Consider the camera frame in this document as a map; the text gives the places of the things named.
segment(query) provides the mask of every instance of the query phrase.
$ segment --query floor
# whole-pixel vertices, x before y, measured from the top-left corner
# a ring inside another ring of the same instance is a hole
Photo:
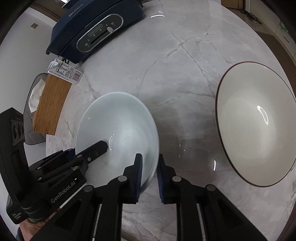
[[[240,17],[245,23],[247,23],[267,44],[267,46],[271,49],[275,57],[278,59],[279,63],[281,64],[283,70],[288,77],[288,80],[292,86],[294,94],[296,95],[296,66],[292,59],[290,58],[289,54],[286,52],[284,47],[281,43],[274,37],[272,32],[266,27],[264,24],[258,25],[252,22],[247,15],[242,13],[240,10],[237,9],[229,9],[235,15]]]
[[[235,15],[240,17],[244,22],[246,22],[267,44],[271,49],[275,57],[278,59],[283,70],[288,77],[288,80],[292,86],[293,92],[296,95],[296,65],[290,58],[289,54],[286,52],[282,44],[275,38],[272,32],[264,24],[258,25],[252,22],[247,15],[242,13],[242,11],[237,9],[229,9]],[[290,218],[287,221],[285,228],[283,229],[281,235],[278,237],[277,241],[286,241],[291,237],[296,236],[296,206],[294,206]]]

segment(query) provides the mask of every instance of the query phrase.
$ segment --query human hand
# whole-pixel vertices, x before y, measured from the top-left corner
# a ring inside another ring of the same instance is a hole
[[[20,223],[20,230],[24,240],[29,241],[45,224],[48,223],[50,219],[52,219],[57,211],[53,212],[53,214],[51,214],[47,219],[39,223],[31,223],[28,219],[22,221]]]

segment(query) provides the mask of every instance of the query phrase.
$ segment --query barcode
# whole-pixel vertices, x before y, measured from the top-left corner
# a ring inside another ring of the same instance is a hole
[[[76,82],[78,82],[80,76],[81,76],[81,72],[75,71],[75,73],[74,73],[74,75],[72,77],[72,80],[75,80]]]

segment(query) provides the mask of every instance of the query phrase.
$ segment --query table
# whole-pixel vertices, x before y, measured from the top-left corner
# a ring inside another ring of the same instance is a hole
[[[290,84],[263,40],[240,18],[211,0],[154,0],[145,18],[117,34],[82,64],[46,154],[75,147],[81,117],[98,97],[113,91],[137,96],[159,131],[160,152],[192,184],[212,183],[266,236],[275,241],[295,203],[296,169],[278,184],[259,188],[232,169],[219,141],[215,95],[225,71],[256,61]],[[124,205],[126,239],[176,240],[174,205],[162,205],[157,179],[137,205]]]

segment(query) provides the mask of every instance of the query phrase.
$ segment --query white bowl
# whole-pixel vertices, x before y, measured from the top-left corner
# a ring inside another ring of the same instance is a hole
[[[230,163],[250,184],[271,186],[296,157],[296,102],[283,79],[255,62],[232,66],[216,96],[219,135]]]
[[[106,185],[143,156],[141,192],[150,184],[157,168],[159,139],[147,107],[128,93],[108,93],[95,100],[84,113],[77,134],[76,154],[103,140],[108,150],[89,164],[87,183]]]

